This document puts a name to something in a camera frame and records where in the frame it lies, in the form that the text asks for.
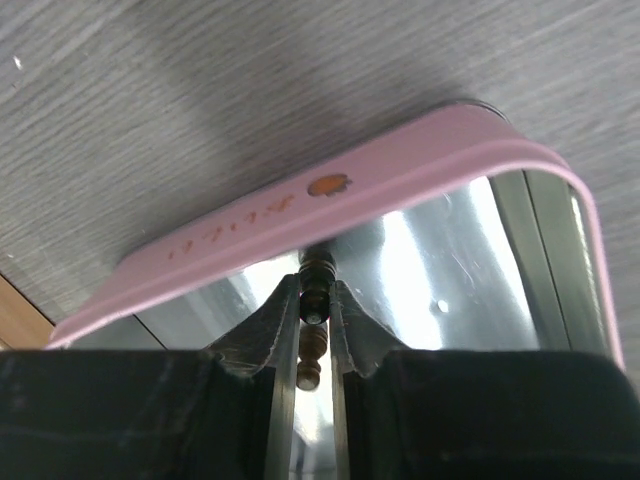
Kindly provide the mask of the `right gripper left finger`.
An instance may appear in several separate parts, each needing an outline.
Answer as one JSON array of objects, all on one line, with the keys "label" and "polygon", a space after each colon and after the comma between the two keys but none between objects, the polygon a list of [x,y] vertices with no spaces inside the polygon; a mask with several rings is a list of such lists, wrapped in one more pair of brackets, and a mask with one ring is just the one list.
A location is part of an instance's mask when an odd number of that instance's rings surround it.
[{"label": "right gripper left finger", "polygon": [[282,278],[246,320],[211,345],[199,430],[201,479],[286,479],[293,437],[299,277]]}]

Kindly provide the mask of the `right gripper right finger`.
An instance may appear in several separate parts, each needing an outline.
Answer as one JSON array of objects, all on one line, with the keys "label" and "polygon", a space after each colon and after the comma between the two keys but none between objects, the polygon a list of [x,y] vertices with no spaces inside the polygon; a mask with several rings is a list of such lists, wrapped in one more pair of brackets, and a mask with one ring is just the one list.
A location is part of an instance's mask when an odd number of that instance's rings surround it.
[{"label": "right gripper right finger", "polygon": [[336,475],[365,479],[372,465],[366,383],[400,340],[365,311],[342,280],[330,289],[329,312]]}]

